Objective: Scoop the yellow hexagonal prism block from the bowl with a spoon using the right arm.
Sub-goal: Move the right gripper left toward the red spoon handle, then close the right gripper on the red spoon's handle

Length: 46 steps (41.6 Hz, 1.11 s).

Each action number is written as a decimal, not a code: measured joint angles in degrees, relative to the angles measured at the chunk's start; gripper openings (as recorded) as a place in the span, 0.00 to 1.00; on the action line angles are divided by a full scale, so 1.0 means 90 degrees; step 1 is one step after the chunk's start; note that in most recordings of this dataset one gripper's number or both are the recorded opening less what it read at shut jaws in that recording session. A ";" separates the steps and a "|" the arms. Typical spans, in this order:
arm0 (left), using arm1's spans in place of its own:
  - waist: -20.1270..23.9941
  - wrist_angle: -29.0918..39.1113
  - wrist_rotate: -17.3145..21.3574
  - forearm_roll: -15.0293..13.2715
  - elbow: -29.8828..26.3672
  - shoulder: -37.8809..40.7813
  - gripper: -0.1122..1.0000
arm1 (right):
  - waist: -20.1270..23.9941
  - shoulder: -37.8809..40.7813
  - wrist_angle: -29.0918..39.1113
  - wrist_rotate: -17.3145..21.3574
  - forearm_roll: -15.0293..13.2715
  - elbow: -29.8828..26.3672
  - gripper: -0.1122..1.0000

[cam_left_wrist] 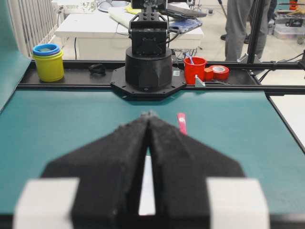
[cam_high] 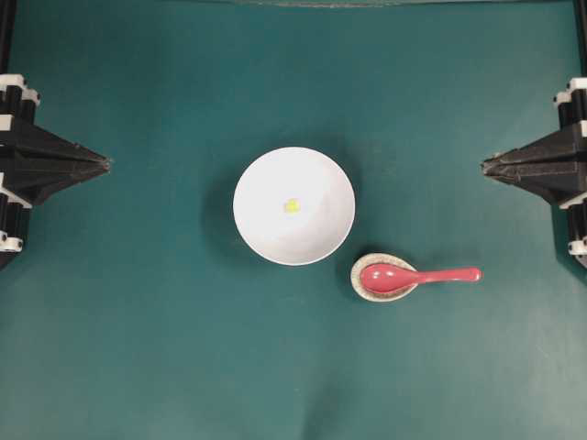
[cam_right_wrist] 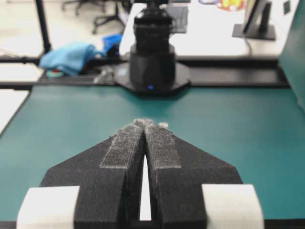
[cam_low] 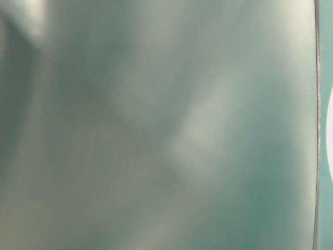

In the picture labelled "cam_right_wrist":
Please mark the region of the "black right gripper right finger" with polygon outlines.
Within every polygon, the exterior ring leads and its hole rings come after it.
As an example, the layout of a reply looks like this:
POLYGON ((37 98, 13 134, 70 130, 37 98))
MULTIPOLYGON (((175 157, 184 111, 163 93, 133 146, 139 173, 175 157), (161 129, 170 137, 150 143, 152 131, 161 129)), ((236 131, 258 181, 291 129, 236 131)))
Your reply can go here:
POLYGON ((255 188, 237 169, 150 123, 147 160, 157 219, 163 229, 262 229, 255 188))

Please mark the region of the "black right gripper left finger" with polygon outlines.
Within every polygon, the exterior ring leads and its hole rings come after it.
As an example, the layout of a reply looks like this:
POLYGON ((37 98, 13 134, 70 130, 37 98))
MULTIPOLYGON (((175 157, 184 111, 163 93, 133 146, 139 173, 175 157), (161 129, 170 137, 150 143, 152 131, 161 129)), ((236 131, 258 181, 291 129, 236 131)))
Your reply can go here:
POLYGON ((123 229, 140 216, 143 128, 129 125, 47 170, 28 190, 19 229, 123 229))

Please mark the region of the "black left robot arm base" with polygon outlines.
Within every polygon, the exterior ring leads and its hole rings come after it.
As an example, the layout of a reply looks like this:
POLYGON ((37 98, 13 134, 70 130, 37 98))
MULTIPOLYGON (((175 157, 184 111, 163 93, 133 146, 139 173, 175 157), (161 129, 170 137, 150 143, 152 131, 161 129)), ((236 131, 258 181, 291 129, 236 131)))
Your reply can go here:
POLYGON ((160 7, 168 1, 145 3, 133 20, 135 43, 129 61, 115 68, 114 81, 140 94, 170 94, 189 84, 189 69, 176 62, 169 43, 173 18, 160 7))

